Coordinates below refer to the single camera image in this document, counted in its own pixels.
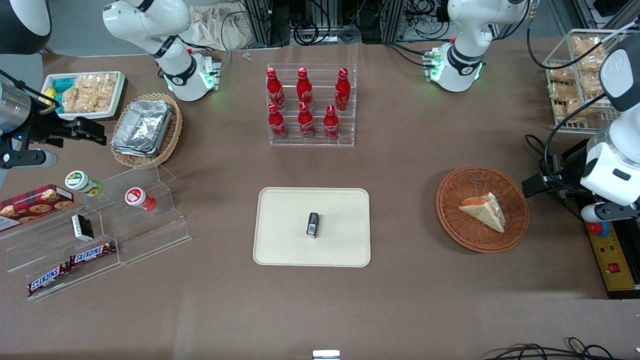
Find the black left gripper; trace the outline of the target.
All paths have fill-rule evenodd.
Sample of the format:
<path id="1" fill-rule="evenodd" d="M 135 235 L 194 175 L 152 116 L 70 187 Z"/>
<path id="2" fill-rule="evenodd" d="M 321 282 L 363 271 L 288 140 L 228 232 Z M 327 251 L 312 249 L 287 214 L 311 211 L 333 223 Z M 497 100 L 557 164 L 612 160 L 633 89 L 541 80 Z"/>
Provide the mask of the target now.
<path id="1" fill-rule="evenodd" d="M 571 188 L 569 193 L 590 198 L 592 192 L 580 184 L 586 166 L 586 146 L 588 140 L 581 140 L 563 153 L 557 153 L 551 158 L 553 175 L 565 186 Z M 556 182 L 543 172 L 533 175 L 521 182 L 522 192 L 525 198 L 532 198 L 540 194 L 558 195 L 565 189 L 556 185 Z"/>

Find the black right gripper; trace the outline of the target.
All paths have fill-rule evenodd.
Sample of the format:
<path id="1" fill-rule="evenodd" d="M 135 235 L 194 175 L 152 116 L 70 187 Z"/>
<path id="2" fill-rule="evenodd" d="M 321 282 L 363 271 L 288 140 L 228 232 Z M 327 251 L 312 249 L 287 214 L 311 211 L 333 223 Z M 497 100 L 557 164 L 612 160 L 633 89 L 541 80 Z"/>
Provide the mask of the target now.
<path id="1" fill-rule="evenodd" d="M 33 107 L 22 116 L 20 149 L 27 150 L 34 142 L 62 148 L 64 139 L 106 146 L 105 126 L 96 121 L 75 117 L 74 132 L 71 123 L 61 119 L 55 110 Z"/>

